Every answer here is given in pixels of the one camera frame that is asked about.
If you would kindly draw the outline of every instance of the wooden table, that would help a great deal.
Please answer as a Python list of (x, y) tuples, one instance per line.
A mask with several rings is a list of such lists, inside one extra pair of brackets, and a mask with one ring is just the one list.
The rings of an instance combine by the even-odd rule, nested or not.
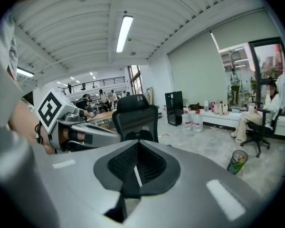
[(104, 112), (104, 113), (100, 113), (100, 114), (97, 114), (96, 117), (93, 117), (90, 121), (88, 121), (89, 123), (95, 123), (96, 125), (97, 122), (99, 121), (103, 121), (105, 119), (110, 119), (112, 118), (112, 114), (113, 112)]

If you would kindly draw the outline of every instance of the chair headrest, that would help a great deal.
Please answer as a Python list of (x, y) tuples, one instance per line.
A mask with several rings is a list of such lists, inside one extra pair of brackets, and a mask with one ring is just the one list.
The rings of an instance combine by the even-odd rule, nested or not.
[(149, 108), (150, 105), (144, 95), (129, 95), (117, 102), (117, 112), (134, 112)]

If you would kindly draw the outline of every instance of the fluorescent light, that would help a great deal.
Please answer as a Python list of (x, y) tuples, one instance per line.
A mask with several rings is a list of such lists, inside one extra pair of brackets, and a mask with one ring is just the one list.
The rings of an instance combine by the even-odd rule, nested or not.
[(244, 47), (240, 47), (240, 48), (237, 48), (237, 49), (234, 49), (235, 51), (239, 51), (241, 49), (244, 49)]
[(118, 42), (117, 42), (117, 48), (116, 48), (117, 53), (123, 51), (125, 40), (127, 39), (132, 22), (133, 22), (132, 16), (125, 15), (123, 17), (122, 26), (120, 28)]
[(235, 62), (248, 61), (249, 59), (236, 60)]
[(22, 68), (20, 68), (20, 67), (17, 68), (17, 73), (23, 74), (23, 75), (25, 75), (25, 76), (27, 76), (27, 77), (33, 77), (33, 76), (34, 76), (33, 73), (31, 73), (31, 72), (29, 72), (29, 71), (27, 71), (27, 70), (25, 70), (25, 69), (22, 69)]

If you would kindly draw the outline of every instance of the railing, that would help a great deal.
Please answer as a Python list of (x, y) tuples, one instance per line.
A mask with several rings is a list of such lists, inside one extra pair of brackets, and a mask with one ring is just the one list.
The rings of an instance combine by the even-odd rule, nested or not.
[[(110, 86), (110, 85), (116, 85), (116, 84), (122, 84), (122, 83), (125, 83), (124, 77), (106, 78), (102, 80), (81, 83), (78, 85), (72, 85), (71, 92), (77, 93), (77, 92), (82, 92), (83, 90), (93, 90), (93, 89), (101, 88), (104, 86)], [(61, 91), (65, 92), (66, 95), (70, 94), (68, 87), (60, 88), (60, 89)]]

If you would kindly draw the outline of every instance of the black mini fridge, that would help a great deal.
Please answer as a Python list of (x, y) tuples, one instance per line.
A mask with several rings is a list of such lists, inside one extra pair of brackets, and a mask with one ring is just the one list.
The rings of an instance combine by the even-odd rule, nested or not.
[(166, 93), (168, 123), (174, 126), (181, 125), (181, 115), (183, 114), (183, 102), (181, 91)]

